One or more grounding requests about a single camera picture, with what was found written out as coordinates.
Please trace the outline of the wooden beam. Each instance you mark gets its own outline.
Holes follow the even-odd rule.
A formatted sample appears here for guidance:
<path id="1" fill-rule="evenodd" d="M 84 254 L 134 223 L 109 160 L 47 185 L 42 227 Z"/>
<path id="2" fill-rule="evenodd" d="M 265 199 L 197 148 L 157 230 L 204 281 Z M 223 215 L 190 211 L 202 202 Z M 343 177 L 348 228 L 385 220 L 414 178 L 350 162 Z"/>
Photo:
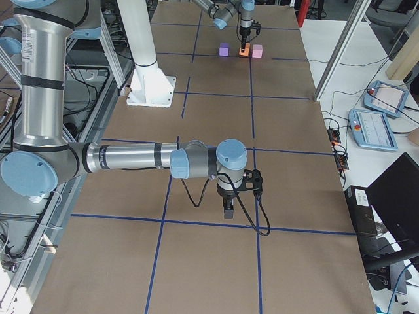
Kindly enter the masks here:
<path id="1" fill-rule="evenodd" d="M 386 75 L 390 80 L 403 80 L 418 63 L 418 20 L 407 24 L 400 32 L 395 44 L 406 31 L 409 38 L 386 70 Z"/>

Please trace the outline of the white pedestal column with base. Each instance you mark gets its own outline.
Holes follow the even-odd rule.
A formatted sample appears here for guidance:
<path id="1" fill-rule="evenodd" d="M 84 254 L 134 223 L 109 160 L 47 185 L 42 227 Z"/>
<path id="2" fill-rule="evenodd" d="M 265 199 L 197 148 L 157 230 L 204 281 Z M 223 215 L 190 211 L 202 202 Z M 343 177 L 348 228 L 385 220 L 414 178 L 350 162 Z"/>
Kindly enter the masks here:
<path id="1" fill-rule="evenodd" d="M 159 68 L 146 2 L 117 3 L 135 65 L 127 104 L 170 107 L 176 78 L 167 77 Z"/>

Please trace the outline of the blue teach pendant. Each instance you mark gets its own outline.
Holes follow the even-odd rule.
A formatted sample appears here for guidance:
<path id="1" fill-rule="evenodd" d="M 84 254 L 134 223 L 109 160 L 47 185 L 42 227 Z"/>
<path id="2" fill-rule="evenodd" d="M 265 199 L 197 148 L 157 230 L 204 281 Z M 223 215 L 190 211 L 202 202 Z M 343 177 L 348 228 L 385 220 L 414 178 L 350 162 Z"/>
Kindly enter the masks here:
<path id="1" fill-rule="evenodd" d="M 358 146 L 395 152 L 398 146 L 384 113 L 363 109 L 351 109 L 348 120 Z"/>
<path id="2" fill-rule="evenodd" d="M 363 103 L 368 109 L 380 111 L 390 118 L 399 118 L 407 96 L 405 89 L 376 80 L 367 88 Z"/>

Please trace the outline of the lower blue teach pendant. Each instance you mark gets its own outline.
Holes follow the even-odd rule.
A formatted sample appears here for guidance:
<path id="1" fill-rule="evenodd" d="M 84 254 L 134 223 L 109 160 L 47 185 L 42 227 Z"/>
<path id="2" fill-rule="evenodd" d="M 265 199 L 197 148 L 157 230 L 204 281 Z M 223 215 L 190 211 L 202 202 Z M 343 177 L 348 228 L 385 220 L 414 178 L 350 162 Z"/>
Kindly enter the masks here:
<path id="1" fill-rule="evenodd" d="M 358 146 L 395 152 L 398 146 L 384 113 L 363 109 L 351 109 L 348 120 Z"/>

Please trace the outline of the orange foam cube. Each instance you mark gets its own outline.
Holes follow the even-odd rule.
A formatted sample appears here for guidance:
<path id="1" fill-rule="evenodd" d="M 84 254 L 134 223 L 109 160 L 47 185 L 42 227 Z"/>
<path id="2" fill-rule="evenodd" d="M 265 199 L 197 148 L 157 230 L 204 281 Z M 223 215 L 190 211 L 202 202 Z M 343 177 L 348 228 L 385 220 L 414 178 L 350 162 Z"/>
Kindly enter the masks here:
<path id="1" fill-rule="evenodd" d="M 246 43 L 243 48 L 239 49 L 238 55 L 240 57 L 248 57 L 250 54 L 250 47 L 251 45 L 249 43 Z"/>

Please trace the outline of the black orange power strip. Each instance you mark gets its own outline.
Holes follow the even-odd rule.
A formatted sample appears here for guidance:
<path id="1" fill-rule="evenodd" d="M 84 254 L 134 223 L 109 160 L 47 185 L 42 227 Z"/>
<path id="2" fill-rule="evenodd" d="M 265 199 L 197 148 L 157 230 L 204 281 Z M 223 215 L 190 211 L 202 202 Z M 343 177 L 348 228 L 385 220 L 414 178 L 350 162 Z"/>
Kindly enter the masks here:
<path id="1" fill-rule="evenodd" d="M 349 170 L 348 152 L 340 140 L 340 131 L 338 128 L 328 127 L 327 133 L 331 142 L 331 148 L 335 157 L 337 169 L 342 173 Z"/>

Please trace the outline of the aluminium frame post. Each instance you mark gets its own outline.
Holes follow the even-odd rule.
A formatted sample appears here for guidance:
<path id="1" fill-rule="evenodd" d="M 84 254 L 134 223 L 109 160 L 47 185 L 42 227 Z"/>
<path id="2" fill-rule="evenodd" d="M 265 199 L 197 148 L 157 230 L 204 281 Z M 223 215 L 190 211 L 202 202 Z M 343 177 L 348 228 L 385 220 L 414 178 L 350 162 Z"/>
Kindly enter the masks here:
<path id="1" fill-rule="evenodd" d="M 347 49 L 352 37 L 354 36 L 354 33 L 359 23 L 362 21 L 369 7 L 369 4 L 370 1 L 368 0 L 357 0 L 355 2 L 355 5 L 348 18 L 348 21 L 346 22 L 344 29 L 342 30 L 342 33 L 337 41 L 333 53 L 331 54 L 331 57 L 328 61 L 327 67 L 325 68 L 321 76 L 318 87 L 316 88 L 314 94 L 315 101 L 320 101 L 328 84 L 331 82 L 331 79 L 335 71 L 337 70 L 337 67 L 343 57 L 343 54 L 345 53 L 345 50 Z"/>

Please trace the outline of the upper blue teach pendant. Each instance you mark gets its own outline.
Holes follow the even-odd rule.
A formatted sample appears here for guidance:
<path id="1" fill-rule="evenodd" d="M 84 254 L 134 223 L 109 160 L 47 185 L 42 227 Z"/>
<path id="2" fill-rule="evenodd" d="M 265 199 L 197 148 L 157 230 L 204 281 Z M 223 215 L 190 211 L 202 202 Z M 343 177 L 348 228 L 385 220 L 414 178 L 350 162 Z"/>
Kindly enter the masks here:
<path id="1" fill-rule="evenodd" d="M 363 103 L 368 109 L 380 111 L 390 118 L 399 118 L 407 96 L 405 89 L 376 80 L 367 88 Z"/>

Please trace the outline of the purple foam cube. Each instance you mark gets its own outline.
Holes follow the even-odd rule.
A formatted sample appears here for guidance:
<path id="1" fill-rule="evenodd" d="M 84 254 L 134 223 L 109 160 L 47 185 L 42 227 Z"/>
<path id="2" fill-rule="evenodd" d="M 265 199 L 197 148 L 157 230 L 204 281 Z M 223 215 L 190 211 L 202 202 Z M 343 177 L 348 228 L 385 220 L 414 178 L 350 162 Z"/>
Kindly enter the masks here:
<path id="1" fill-rule="evenodd" d="M 229 56 L 230 45 L 228 43 L 220 43 L 219 45 L 219 56 Z"/>

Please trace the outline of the black laptop computer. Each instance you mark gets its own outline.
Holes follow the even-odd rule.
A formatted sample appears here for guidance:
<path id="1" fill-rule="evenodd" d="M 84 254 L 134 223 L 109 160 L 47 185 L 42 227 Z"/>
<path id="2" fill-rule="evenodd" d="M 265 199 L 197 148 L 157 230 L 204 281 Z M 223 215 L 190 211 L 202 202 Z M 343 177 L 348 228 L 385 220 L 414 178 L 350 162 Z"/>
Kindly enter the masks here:
<path id="1" fill-rule="evenodd" d="M 367 197 L 396 240 L 418 243 L 418 164 L 408 153 L 370 184 Z"/>

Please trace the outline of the pink foam cube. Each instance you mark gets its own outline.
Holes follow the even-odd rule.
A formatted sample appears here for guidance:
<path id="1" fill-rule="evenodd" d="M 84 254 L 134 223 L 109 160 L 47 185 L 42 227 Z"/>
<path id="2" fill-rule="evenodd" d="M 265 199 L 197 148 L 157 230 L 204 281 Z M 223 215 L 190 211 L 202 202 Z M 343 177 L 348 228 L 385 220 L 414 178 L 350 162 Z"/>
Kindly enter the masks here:
<path id="1" fill-rule="evenodd" d="M 252 46 L 252 58 L 262 58 L 263 56 L 263 46 L 261 44 L 254 44 Z"/>

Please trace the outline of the black box with label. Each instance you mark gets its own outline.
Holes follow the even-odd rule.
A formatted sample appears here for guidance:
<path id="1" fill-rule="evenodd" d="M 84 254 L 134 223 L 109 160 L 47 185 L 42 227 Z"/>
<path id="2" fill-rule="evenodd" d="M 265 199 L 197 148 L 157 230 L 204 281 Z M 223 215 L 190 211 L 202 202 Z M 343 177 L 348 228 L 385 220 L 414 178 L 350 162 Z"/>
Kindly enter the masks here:
<path id="1" fill-rule="evenodd" d="M 356 234 L 368 237 L 377 236 L 373 209 L 369 203 L 366 189 L 360 186 L 349 186 L 344 193 Z"/>

